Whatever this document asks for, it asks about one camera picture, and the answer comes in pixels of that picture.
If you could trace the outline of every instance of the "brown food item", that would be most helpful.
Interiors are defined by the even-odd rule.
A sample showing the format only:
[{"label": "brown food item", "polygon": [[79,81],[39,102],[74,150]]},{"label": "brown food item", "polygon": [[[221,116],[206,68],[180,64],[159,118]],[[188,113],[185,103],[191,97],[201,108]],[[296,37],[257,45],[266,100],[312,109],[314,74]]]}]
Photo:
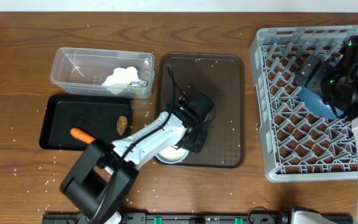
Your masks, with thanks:
[{"label": "brown food item", "polygon": [[128,119],[125,116],[120,116],[117,121],[117,132],[122,136],[127,128]]}]

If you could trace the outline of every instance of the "white plastic crate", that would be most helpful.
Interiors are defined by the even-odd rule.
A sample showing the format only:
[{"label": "white plastic crate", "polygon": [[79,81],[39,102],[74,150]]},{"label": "white plastic crate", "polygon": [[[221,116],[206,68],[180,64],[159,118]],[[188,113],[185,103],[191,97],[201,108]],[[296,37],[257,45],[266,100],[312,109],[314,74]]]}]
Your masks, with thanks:
[{"label": "white plastic crate", "polygon": [[358,26],[260,29],[250,46],[252,81],[260,113],[265,175],[271,182],[357,178],[351,124],[310,112],[300,101],[295,71],[310,55],[337,62]]}]

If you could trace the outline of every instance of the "wooden table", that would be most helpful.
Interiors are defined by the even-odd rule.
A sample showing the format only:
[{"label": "wooden table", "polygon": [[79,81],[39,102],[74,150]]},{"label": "wooden table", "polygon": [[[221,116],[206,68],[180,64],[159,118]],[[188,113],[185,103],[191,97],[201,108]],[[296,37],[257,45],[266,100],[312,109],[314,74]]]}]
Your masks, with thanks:
[{"label": "wooden table", "polygon": [[[172,167],[149,161],[125,206],[155,213],[247,213],[291,205],[356,214],[357,181],[273,184],[264,176],[249,45],[258,29],[358,24],[358,14],[0,13],[0,223],[40,223],[45,212],[75,212],[59,185],[81,152],[43,150],[38,140],[59,47],[234,54],[246,65],[246,153],[238,169]],[[149,100],[134,100],[134,130],[153,120]],[[145,118],[146,111],[150,116]]]}]

